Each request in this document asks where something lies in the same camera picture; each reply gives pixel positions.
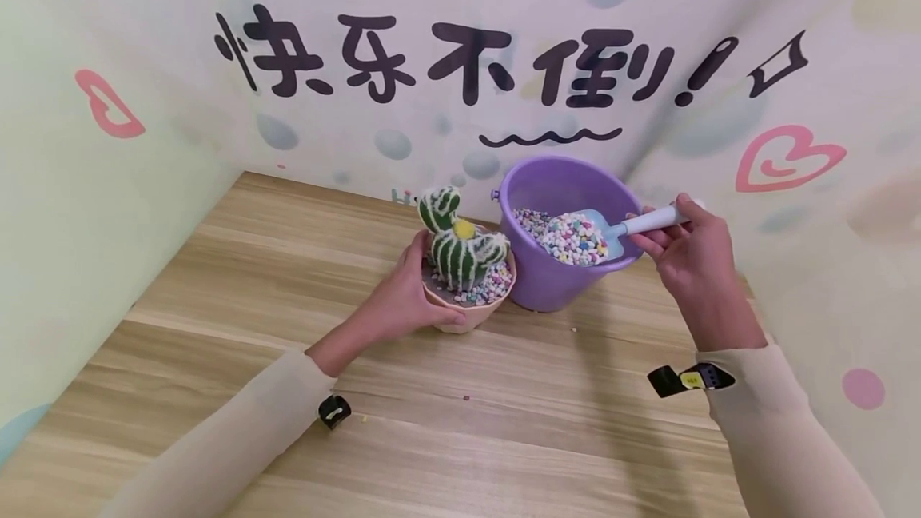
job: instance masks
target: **beige sleeve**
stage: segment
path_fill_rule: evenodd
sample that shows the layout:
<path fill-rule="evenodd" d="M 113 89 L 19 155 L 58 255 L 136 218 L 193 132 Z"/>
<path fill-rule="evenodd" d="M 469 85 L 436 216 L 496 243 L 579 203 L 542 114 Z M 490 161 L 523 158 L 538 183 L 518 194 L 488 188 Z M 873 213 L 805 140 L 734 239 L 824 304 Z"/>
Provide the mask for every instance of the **beige sleeve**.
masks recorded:
<path fill-rule="evenodd" d="M 214 518 L 316 420 L 335 380 L 297 350 L 162 453 L 101 518 Z"/>
<path fill-rule="evenodd" d="M 813 416 L 780 347 L 698 353 L 733 386 L 708 391 L 751 518 L 883 518 L 854 466 Z"/>

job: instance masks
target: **green cactus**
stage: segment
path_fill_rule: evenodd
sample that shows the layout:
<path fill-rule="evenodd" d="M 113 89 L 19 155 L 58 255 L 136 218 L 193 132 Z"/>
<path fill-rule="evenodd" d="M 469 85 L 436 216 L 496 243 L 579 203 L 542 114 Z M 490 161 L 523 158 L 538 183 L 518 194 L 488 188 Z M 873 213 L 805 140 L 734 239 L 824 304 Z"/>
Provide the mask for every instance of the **green cactus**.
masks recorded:
<path fill-rule="evenodd" d="M 460 195 L 454 186 L 445 186 L 426 193 L 418 207 L 423 225 L 433 235 L 429 258 L 454 293 L 477 286 L 493 265 L 508 256 L 508 238 L 503 233 L 482 233 L 458 217 Z"/>

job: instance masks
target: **pink heart drawing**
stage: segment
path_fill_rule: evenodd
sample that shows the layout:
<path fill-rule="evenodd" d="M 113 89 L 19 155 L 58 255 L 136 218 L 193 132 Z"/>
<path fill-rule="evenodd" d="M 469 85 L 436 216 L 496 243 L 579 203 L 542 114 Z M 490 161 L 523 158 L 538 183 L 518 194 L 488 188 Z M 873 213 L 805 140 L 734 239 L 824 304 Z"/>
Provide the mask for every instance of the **pink heart drawing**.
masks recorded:
<path fill-rule="evenodd" d="M 113 87 L 102 77 L 92 70 L 78 70 L 74 75 L 80 90 L 90 98 L 90 110 L 93 112 L 93 119 L 96 120 L 97 126 L 103 132 L 115 138 L 134 138 L 139 137 L 145 132 L 144 125 L 128 110 L 128 106 L 115 93 Z M 109 119 L 109 105 L 99 98 L 93 89 L 99 90 L 105 98 L 108 98 L 115 104 L 118 110 L 122 111 L 128 122 L 117 123 Z"/>
<path fill-rule="evenodd" d="M 812 173 L 802 174 L 799 178 L 781 180 L 779 182 L 769 183 L 752 183 L 752 167 L 758 152 L 770 141 L 775 138 L 791 137 L 793 138 L 793 148 L 785 157 L 787 161 L 794 162 L 810 156 L 824 156 L 828 161 L 825 166 Z M 802 125 L 783 125 L 774 129 L 764 131 L 759 134 L 751 144 L 745 149 L 743 158 L 739 161 L 739 171 L 736 173 L 736 192 L 773 192 L 775 190 L 795 189 L 796 186 L 805 185 L 808 181 L 814 180 L 820 175 L 834 168 L 838 162 L 844 160 L 847 156 L 847 150 L 837 144 L 812 144 L 812 131 Z M 796 168 L 778 169 L 774 166 L 774 161 L 764 159 L 759 165 L 758 170 L 765 177 L 781 178 L 791 177 L 799 171 Z"/>

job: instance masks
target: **small shovel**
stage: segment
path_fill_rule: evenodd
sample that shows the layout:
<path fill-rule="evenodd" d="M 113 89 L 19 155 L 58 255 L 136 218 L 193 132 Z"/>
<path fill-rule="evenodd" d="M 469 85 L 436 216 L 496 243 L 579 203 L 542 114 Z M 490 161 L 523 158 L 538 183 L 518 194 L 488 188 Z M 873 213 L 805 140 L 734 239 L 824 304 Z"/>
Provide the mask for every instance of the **small shovel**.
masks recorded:
<path fill-rule="evenodd" d="M 704 209 L 704 203 L 695 201 L 700 208 Z M 582 215 L 588 219 L 595 227 L 601 231 L 601 236 L 608 244 L 607 260 L 616 260 L 624 255 L 624 246 L 620 243 L 620 236 L 629 236 L 630 234 L 646 233 L 651 229 L 666 228 L 674 225 L 681 225 L 688 219 L 679 213 L 675 205 L 670 204 L 661 209 L 655 209 L 650 213 L 641 214 L 637 217 L 630 217 L 618 225 L 608 225 L 604 215 L 598 210 L 578 210 L 576 215 Z"/>

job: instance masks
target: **person's right hand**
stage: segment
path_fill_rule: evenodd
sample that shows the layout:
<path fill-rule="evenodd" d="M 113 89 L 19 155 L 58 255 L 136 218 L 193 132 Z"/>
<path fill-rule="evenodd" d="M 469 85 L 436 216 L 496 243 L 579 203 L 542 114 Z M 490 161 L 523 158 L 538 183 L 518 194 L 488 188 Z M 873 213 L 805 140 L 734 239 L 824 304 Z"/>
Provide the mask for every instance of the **person's right hand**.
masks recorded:
<path fill-rule="evenodd" d="M 764 347 L 764 332 L 736 275 L 726 221 L 686 193 L 678 195 L 675 207 L 689 221 L 633 234 L 630 240 L 656 263 L 698 350 Z"/>
<path fill-rule="evenodd" d="M 737 287 L 729 228 L 686 193 L 675 207 L 689 222 L 630 236 L 656 263 L 662 284 L 678 301 L 691 301 L 715 290 Z M 643 213 L 653 210 L 649 207 Z"/>

